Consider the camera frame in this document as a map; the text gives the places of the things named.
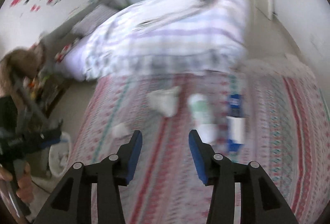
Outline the person's left hand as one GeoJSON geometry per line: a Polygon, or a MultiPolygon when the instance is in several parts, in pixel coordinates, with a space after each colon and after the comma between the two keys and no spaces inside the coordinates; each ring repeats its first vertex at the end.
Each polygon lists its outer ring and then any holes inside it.
{"type": "MultiPolygon", "coordinates": [[[[12,179],[12,174],[3,166],[1,166],[1,180],[10,182],[12,179]]],[[[34,199],[34,194],[32,189],[31,169],[29,163],[26,163],[24,173],[22,177],[17,180],[17,184],[18,190],[16,191],[16,195],[18,198],[20,198],[24,203],[31,203],[34,199]]]]}

